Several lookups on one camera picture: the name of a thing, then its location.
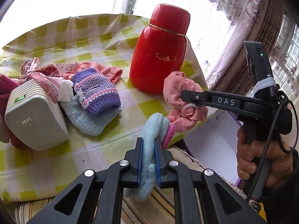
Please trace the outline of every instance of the green label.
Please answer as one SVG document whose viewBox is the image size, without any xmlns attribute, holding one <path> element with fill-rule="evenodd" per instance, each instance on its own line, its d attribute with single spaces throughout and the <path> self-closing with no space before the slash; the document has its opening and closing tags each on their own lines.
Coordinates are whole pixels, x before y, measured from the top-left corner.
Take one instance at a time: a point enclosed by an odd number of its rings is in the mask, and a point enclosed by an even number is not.
<svg viewBox="0 0 299 224">
<path fill-rule="evenodd" d="M 18 98 L 15 99 L 15 103 L 21 101 L 22 99 L 26 98 L 26 95 L 24 94 L 23 96 L 20 96 Z"/>
</svg>

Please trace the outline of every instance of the blue gripper pad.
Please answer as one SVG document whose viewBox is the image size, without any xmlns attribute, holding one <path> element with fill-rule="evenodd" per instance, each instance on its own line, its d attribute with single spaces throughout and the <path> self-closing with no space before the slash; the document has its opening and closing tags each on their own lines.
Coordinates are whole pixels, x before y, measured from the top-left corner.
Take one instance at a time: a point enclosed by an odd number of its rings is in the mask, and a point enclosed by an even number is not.
<svg viewBox="0 0 299 224">
<path fill-rule="evenodd" d="M 139 158 L 138 158 L 138 167 L 137 167 L 137 185 L 140 186 L 141 174 L 142 174 L 142 156 L 143 156 L 143 139 L 141 141 Z"/>
<path fill-rule="evenodd" d="M 159 187 L 161 187 L 161 173 L 160 173 L 160 161 L 159 161 L 159 155 L 158 155 L 158 150 L 157 150 L 157 142 L 155 140 L 155 164 L 156 164 L 156 179 L 157 179 L 157 184 Z"/>
</svg>

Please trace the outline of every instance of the gold oval logo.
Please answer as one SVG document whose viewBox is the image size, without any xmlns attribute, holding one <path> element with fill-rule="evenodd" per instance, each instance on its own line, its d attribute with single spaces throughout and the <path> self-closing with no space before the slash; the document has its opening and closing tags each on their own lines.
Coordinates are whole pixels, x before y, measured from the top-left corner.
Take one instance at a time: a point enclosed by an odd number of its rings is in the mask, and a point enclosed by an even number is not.
<svg viewBox="0 0 299 224">
<path fill-rule="evenodd" d="M 175 56 L 168 55 L 168 54 L 165 54 L 165 53 L 157 53 L 156 57 L 158 57 L 161 60 L 165 60 L 165 61 L 175 61 L 176 60 Z"/>
</svg>

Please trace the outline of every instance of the table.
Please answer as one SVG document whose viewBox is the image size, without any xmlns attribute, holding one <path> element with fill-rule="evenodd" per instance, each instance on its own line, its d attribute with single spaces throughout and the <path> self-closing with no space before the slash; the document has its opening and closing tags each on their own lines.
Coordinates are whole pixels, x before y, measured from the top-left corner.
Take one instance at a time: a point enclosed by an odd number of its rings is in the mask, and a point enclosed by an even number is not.
<svg viewBox="0 0 299 224">
<path fill-rule="evenodd" d="M 67 68 L 77 61 L 94 61 L 123 69 L 116 89 L 122 113 L 97 137 L 78 131 L 66 119 L 70 139 L 42 152 L 17 150 L 0 143 L 0 200 L 27 201 L 57 195 L 84 170 L 107 169 L 135 147 L 136 138 L 150 115 L 167 116 L 172 107 L 163 95 L 139 91 L 129 79 L 130 63 L 137 40 L 149 19 L 133 15 L 88 15 L 58 20 L 16 38 L 0 51 L 0 72 L 20 76 L 21 66 L 33 57 L 41 64 Z M 203 89 L 201 68 L 188 42 L 182 71 Z M 210 108 L 208 117 L 216 110 Z M 189 132 L 176 133 L 171 144 Z"/>
</svg>

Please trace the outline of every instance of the checkered tablecloth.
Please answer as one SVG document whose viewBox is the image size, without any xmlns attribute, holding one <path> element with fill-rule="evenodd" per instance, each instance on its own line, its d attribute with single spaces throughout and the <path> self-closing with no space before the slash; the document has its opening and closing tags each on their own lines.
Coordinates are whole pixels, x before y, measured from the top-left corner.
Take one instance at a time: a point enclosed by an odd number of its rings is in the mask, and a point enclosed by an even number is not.
<svg viewBox="0 0 299 224">
<path fill-rule="evenodd" d="M 0 72 L 11 78 L 20 76 L 22 64 L 33 57 L 39 58 L 40 66 L 57 63 L 60 70 L 68 70 L 69 63 L 77 61 L 121 67 L 123 74 L 115 86 L 123 111 L 97 137 L 81 133 L 66 119 L 70 139 L 47 151 L 17 150 L 0 142 L 0 200 L 38 200 L 57 195 L 84 170 L 104 170 L 123 159 L 125 152 L 135 147 L 150 115 L 168 115 L 171 107 L 163 95 L 143 93 L 129 79 L 134 48 L 148 22 L 123 14 L 71 17 L 33 29 L 3 47 Z M 207 88 L 190 43 L 181 70 Z M 210 108 L 208 115 L 214 112 Z M 176 134 L 172 143 L 188 133 Z"/>
</svg>

